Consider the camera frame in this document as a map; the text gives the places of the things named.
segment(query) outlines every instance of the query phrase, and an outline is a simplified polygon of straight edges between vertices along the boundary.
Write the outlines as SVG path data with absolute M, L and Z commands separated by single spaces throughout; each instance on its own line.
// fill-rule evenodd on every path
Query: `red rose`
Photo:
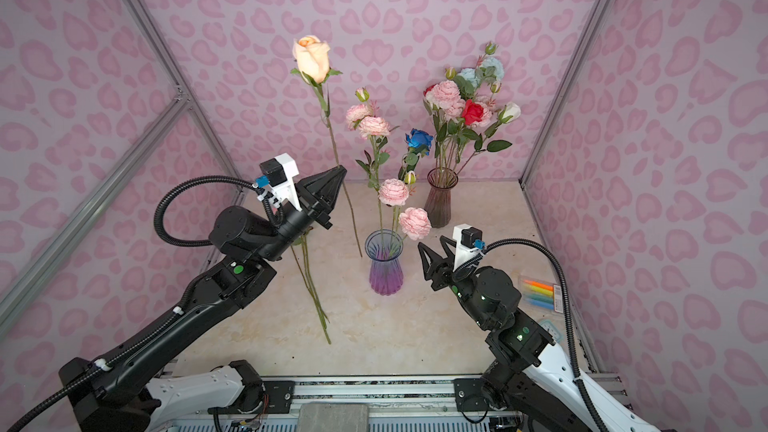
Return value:
M 472 99 L 467 99 L 467 103 L 464 105 L 464 112 L 462 112 L 464 123 L 470 126 L 475 122 L 480 122 L 482 120 L 483 112 L 483 108 L 480 104 L 474 103 Z

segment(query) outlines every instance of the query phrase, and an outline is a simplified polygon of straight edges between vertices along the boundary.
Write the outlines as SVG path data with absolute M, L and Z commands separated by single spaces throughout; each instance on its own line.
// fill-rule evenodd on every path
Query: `blue rose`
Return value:
M 480 80 L 475 77 L 475 69 L 462 69 L 461 72 L 458 73 L 460 76 L 464 77 L 467 82 L 471 83 L 475 89 L 478 88 L 480 85 Z
M 408 147 L 417 149 L 421 146 L 427 147 L 427 155 L 429 155 L 429 149 L 432 148 L 432 136 L 423 130 L 411 129 L 411 135 L 406 134 L 406 142 Z
M 496 57 L 486 57 L 480 64 L 480 67 L 494 67 L 496 71 L 493 75 L 496 76 L 496 80 L 504 79 L 504 65 L 502 65 L 502 62 Z

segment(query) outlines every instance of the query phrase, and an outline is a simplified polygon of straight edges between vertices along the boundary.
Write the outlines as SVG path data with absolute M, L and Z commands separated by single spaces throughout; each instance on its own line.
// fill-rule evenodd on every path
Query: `white cable clip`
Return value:
M 100 368 L 101 370 L 103 370 L 104 372 L 109 372 L 110 370 L 112 370 L 112 368 L 107 365 L 107 361 L 103 359 L 94 360 L 94 365 Z

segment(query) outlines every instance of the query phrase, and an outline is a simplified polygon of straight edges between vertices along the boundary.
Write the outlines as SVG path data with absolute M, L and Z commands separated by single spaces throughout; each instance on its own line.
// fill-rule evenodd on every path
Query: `vase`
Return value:
M 456 172 L 450 168 L 433 168 L 427 174 L 429 195 L 424 205 L 429 216 L 429 223 L 434 228 L 441 228 L 451 221 L 451 189 L 458 184 Z
M 371 259 L 368 281 L 375 293 L 392 295 L 402 287 L 402 238 L 384 228 L 377 230 L 366 239 L 366 253 Z

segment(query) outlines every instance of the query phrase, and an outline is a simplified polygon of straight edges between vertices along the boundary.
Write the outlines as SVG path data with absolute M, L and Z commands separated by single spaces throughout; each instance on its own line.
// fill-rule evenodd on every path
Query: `pink leopard print wall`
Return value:
M 532 187 L 640 414 L 768 428 L 768 0 L 618 0 Z
M 200 273 L 210 247 L 179 248 L 152 227 L 162 196 L 221 168 L 194 123 L 183 116 L 98 224 L 0 344 L 0 428 L 61 388 L 59 368 L 96 358 L 168 310 Z M 206 238 L 231 203 L 226 185 L 196 187 L 171 205 L 171 235 Z M 29 430 L 79 430 L 63 400 Z
M 170 95 L 120 0 L 0 0 L 0 298 Z
M 428 130 L 422 91 L 446 65 L 474 64 L 499 43 L 506 65 L 501 100 L 524 115 L 500 131 L 514 146 L 479 158 L 467 177 L 517 178 L 530 154 L 560 75 L 594 0 L 145 0 L 162 27 L 216 131 L 245 176 L 260 161 L 293 153 L 302 173 L 332 165 L 316 98 L 289 74 L 294 38 L 316 34 L 344 72 L 330 82 L 332 119 L 349 177 L 367 141 L 342 118 L 368 86 L 382 114 L 401 128 L 394 156 L 412 127 Z M 426 176 L 427 164 L 420 173 Z M 397 160 L 386 165 L 394 175 Z

